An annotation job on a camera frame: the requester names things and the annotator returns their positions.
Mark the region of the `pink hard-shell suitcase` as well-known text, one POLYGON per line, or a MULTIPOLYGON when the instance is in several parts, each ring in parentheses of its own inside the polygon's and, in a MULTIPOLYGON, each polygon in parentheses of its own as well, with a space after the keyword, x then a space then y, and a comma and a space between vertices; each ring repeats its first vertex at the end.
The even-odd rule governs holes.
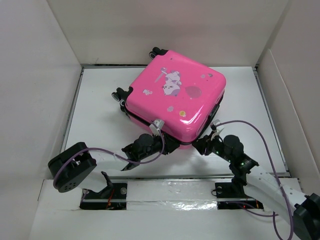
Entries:
POLYGON ((173 50, 154 47, 151 62, 129 85, 111 96, 137 125, 164 122, 162 131, 186 148, 212 122, 223 99, 225 76, 173 50))

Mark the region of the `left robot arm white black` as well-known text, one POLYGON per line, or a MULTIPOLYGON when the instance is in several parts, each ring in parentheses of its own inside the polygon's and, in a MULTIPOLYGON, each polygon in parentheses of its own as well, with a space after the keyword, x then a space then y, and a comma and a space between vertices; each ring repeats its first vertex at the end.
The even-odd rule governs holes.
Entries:
POLYGON ((93 174, 102 171, 105 181, 94 186, 94 192, 100 198, 111 194, 111 185, 107 170, 120 171, 120 164, 125 163, 122 171, 129 171, 138 166, 150 164, 162 155, 168 155, 178 149, 181 143, 167 133, 159 135, 141 134, 133 143, 121 151, 125 157, 101 147, 88 147, 85 142, 77 142, 52 158, 47 166, 53 177, 53 187, 59 193, 69 192, 80 186, 91 190, 89 180, 93 174))

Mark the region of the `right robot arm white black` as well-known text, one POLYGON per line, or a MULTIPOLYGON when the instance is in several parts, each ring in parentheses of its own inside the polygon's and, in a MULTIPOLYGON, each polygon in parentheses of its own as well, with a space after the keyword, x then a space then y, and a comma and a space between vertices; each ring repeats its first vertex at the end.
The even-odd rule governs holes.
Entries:
POLYGON ((320 238, 320 197, 278 183, 275 176, 245 154, 244 145, 237 136, 205 135, 192 146, 201 155, 216 154, 229 162, 234 175, 231 191, 235 196, 247 195, 258 200, 288 224, 293 224, 293 232, 301 240, 320 238))

